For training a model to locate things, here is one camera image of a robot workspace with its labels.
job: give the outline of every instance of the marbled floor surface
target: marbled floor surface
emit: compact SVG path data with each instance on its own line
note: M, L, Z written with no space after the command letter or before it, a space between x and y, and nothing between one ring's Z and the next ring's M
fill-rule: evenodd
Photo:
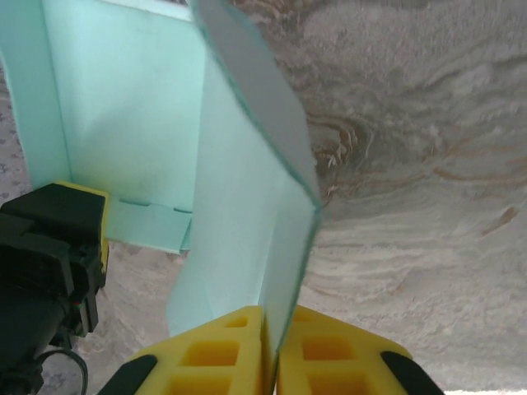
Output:
M301 303L401 342L447 391L525 393L525 2L234 3L308 112L327 206ZM0 202L29 190L5 96ZM167 336L182 264L112 245L100 324L78 345L90 393ZM50 361L43 393L77 393L75 371Z

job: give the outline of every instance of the yellow foam pad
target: yellow foam pad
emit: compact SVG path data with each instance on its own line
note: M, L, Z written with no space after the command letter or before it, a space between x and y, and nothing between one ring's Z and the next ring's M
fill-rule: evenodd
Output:
M405 395L381 359L399 344L298 306L280 352L277 395Z
M136 395L262 395L261 327L249 306L141 350L157 365Z

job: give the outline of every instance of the white floor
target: white floor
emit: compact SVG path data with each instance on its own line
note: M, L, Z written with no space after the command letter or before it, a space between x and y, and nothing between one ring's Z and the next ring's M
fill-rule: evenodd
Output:
M300 302L404 344L449 393L527 393L525 2L237 3L304 101L320 163L326 223ZM0 202L28 190L7 104ZM112 246L79 349L91 392L166 336L181 264ZM43 392L75 393L58 369Z

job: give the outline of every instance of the mint green paper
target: mint green paper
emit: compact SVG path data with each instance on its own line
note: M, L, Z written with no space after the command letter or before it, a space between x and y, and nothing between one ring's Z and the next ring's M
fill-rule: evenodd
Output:
M108 238L184 249L206 46L187 7L0 0L0 58L34 187L111 193Z
M305 113L240 13L217 0L193 0L191 7L212 51L198 157L219 166L198 163L191 252L167 318L176 334L257 302L276 366L320 220ZM204 292L191 285L194 279ZM194 312L192 321L184 309Z
M261 304L276 355L320 220L305 114L243 14L192 10L0 0L17 131L33 186L111 193L109 238L191 248L171 334Z

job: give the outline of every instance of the black cable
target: black cable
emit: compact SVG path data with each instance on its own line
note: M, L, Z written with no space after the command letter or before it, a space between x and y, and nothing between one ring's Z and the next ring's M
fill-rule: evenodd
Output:
M88 392L88 366L86 365L86 362L82 359L82 357L74 351L66 350L64 348L46 351L45 353L39 355L39 357L36 359L36 362L42 365L50 356L54 356L55 354L63 354L64 356L67 356L68 358L72 359L74 362L77 363L82 373L81 395L86 395Z

